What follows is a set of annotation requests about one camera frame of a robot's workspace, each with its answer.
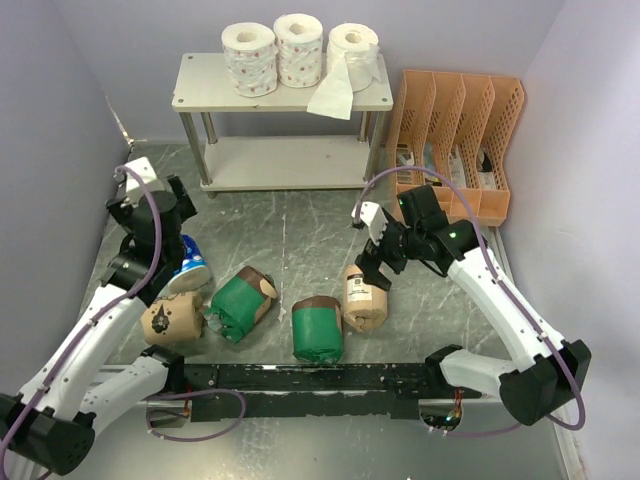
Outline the rose-print roll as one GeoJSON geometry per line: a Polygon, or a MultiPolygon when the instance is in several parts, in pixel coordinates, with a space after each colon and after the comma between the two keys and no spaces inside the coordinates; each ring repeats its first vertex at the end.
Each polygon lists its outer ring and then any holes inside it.
{"type": "Polygon", "coordinates": [[[307,14],[295,13],[275,20],[279,81],[291,88],[309,88],[322,77],[324,32],[321,22],[307,14]]]}
{"type": "Polygon", "coordinates": [[[255,22],[228,25],[221,34],[223,55],[234,91],[256,98],[278,87],[276,38],[267,26],[255,22]]]}

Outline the plain white paper towel roll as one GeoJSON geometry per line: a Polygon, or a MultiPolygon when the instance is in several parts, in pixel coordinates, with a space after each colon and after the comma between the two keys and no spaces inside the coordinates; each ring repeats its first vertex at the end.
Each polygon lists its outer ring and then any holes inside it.
{"type": "Polygon", "coordinates": [[[307,112],[349,120],[354,94],[381,78],[378,53],[378,36],[368,26],[343,23],[334,27],[327,43],[326,76],[311,97],[307,112]]]}

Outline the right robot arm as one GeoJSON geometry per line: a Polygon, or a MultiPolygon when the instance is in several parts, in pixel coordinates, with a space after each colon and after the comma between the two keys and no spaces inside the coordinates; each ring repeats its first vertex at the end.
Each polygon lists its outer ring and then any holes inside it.
{"type": "Polygon", "coordinates": [[[587,345],[566,340],[535,311],[473,223],[450,222],[430,186],[403,192],[397,200],[401,220],[375,202],[359,201],[352,210],[353,226],[369,236],[356,258],[365,282],[387,291],[391,282],[382,265],[399,274],[408,261],[419,261],[467,293],[509,354],[499,360],[460,346],[443,348],[429,358],[434,367],[424,374],[426,390],[439,398],[457,387],[497,397],[527,426],[578,401],[592,359],[587,345]]]}

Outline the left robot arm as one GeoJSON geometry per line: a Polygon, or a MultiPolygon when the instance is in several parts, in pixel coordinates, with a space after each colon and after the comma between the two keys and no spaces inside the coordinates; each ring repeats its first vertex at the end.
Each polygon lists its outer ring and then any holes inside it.
{"type": "Polygon", "coordinates": [[[186,253],[181,230],[196,208],[175,175],[153,187],[126,168],[143,193],[106,204],[125,230],[87,309],[62,345],[15,395],[1,397],[1,476],[46,479],[74,471],[96,438],[148,397],[173,399],[187,385],[184,360],[150,347],[132,365],[94,380],[127,328],[165,289],[186,253]]]}

